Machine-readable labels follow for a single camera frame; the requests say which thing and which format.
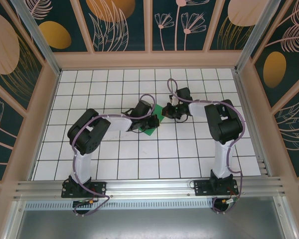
white grid floor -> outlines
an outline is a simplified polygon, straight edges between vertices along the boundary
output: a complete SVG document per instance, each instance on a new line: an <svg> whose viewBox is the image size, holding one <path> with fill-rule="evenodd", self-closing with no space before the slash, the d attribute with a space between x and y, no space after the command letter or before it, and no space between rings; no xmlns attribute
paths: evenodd
<svg viewBox="0 0 299 239"><path fill-rule="evenodd" d="M164 107L169 102L166 81L170 77L177 80L179 89L189 87L194 100L230 99L243 113L230 69L63 71L32 179L68 177L73 152L67 131L86 109L119 114L135 107L144 93L155 96ZM248 130L233 155L233 170L241 169L244 176L261 175ZM189 117L187 122L175 123L164 118L151 136L107 133L93 153L91 175L100 180L209 177L214 156L206 119Z"/></svg>

black mounting plate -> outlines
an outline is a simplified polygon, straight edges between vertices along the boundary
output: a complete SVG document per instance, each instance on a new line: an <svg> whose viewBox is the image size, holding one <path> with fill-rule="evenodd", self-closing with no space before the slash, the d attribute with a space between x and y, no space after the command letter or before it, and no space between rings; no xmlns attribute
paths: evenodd
<svg viewBox="0 0 299 239"><path fill-rule="evenodd" d="M90 182L85 185L88 189L105 195L106 193L106 182ZM85 191L83 188L77 190L77 187L71 182L64 182L61 198L93 198L93 194Z"/></svg>
<svg viewBox="0 0 299 239"><path fill-rule="evenodd" d="M217 195L228 195L230 196L230 191L227 189L229 187L236 195L238 195L238 185L235 179L231 180L229 183L221 184L217 192L212 189L210 181L207 180L193 180L191 182L191 187L195 190L195 196L217 196Z"/></svg>

pink circle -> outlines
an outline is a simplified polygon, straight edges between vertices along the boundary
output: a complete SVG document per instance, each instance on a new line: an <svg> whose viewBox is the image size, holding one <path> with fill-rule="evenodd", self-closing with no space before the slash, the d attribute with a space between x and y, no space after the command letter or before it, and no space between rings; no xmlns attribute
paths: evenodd
<svg viewBox="0 0 299 239"><path fill-rule="evenodd" d="M189 30L188 28L185 28L185 29L184 29L184 33L185 33L185 34L190 34L191 32L190 32L190 30Z"/></svg>
<svg viewBox="0 0 299 239"><path fill-rule="evenodd" d="M186 6L186 0L176 0L178 6Z"/></svg>

green object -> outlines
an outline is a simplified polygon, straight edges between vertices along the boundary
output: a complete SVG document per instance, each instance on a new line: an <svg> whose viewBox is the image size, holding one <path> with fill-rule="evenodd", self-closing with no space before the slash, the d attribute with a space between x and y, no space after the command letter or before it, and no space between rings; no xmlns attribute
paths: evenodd
<svg viewBox="0 0 299 239"><path fill-rule="evenodd" d="M159 122L161 122L164 118L164 116L161 115L161 110L163 109L162 106L160 105L155 105L155 109L152 113L152 115L157 115L157 118L159 119ZM148 136L151 136L151 134L155 131L155 128L151 128L151 129L147 129L145 130L143 133L146 133Z"/></svg>

metal floor panel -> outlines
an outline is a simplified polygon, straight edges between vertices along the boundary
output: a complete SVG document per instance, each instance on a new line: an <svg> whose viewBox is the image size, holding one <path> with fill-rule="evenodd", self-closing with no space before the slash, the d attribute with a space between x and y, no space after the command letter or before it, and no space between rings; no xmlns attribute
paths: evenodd
<svg viewBox="0 0 299 239"><path fill-rule="evenodd" d="M210 208L25 211L18 239L283 239L272 198L242 198L232 212Z"/></svg>

